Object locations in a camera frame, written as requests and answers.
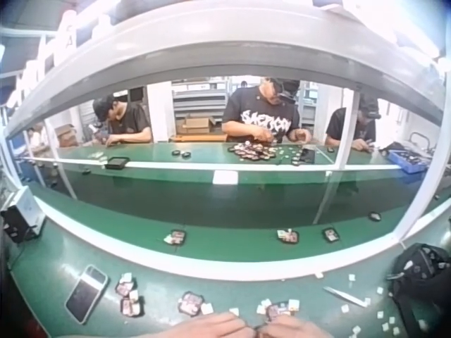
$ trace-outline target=metal tool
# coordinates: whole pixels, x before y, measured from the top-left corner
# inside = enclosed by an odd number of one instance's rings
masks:
[[[361,301],[360,299],[358,299],[358,298],[356,298],[354,296],[351,296],[350,294],[347,294],[345,292],[335,290],[335,289],[333,289],[331,287],[324,287],[324,289],[327,292],[330,292],[331,294],[334,294],[336,296],[339,296],[340,298],[343,298],[343,299],[345,299],[347,301],[350,301],[351,303],[353,303],[355,305],[361,306],[362,308],[366,308],[368,306],[368,304],[366,302]]]

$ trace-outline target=ceiling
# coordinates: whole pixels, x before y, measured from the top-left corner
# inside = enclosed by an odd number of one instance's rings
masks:
[[[27,30],[52,30],[58,29],[61,16],[68,9],[81,12],[95,0],[0,0],[3,5],[0,23],[4,27]],[[152,9],[174,4],[183,0],[122,0],[112,13],[113,25],[127,20],[135,15]],[[429,38],[438,46],[444,48],[445,38],[445,7],[441,0],[394,0],[406,10],[409,18],[416,23]],[[317,6],[325,4],[341,4],[342,0],[314,0]],[[90,36],[94,22],[88,27],[77,31],[78,45],[86,42]],[[8,73],[22,70],[26,61],[37,56],[39,38],[27,37],[2,37],[5,54],[0,65],[0,73]],[[5,102],[5,97],[15,86],[15,78],[0,79],[0,103]]]

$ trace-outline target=white shelf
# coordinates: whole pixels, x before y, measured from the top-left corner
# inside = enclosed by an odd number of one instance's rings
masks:
[[[284,1],[209,0],[143,13],[83,44],[26,98],[6,134],[123,88],[235,74],[362,89],[435,124],[443,115],[440,79],[358,22]]]

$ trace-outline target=graphic t-shirt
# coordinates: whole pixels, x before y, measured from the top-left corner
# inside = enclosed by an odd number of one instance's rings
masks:
[[[128,103],[125,114],[120,120],[109,121],[108,131],[110,134],[136,134],[150,127],[143,107],[134,102]]]
[[[224,111],[223,123],[229,121],[266,128],[272,132],[277,142],[282,142],[284,135],[299,128],[299,113],[294,104],[270,104],[258,87],[239,88],[229,98]],[[227,137],[227,142],[247,140],[252,141],[253,137]]]
[[[333,139],[341,140],[343,126],[345,125],[346,108],[339,108],[333,112],[330,117],[329,126],[326,134]],[[372,120],[367,125],[357,122],[355,126],[354,139],[363,139],[364,141],[376,141],[376,123]]]

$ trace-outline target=hand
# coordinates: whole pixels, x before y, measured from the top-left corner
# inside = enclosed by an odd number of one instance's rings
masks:
[[[121,136],[120,135],[110,135],[108,139],[106,140],[105,145],[106,146],[113,146],[114,144],[121,142]]]
[[[297,141],[301,141],[302,143],[309,143],[311,141],[311,134],[307,129],[296,129],[295,137]]]
[[[243,319],[230,312],[201,315],[180,323],[152,338],[254,338],[255,332]]]
[[[274,139],[274,135],[267,130],[266,128],[263,127],[259,127],[258,125],[253,125],[253,130],[252,130],[252,136],[257,140],[257,141],[262,141],[262,142],[272,142]]]
[[[351,147],[357,151],[368,151],[369,146],[363,139],[355,139],[352,141]]]
[[[332,338],[312,322],[305,322],[291,315],[279,315],[263,326],[259,334],[264,338]]]

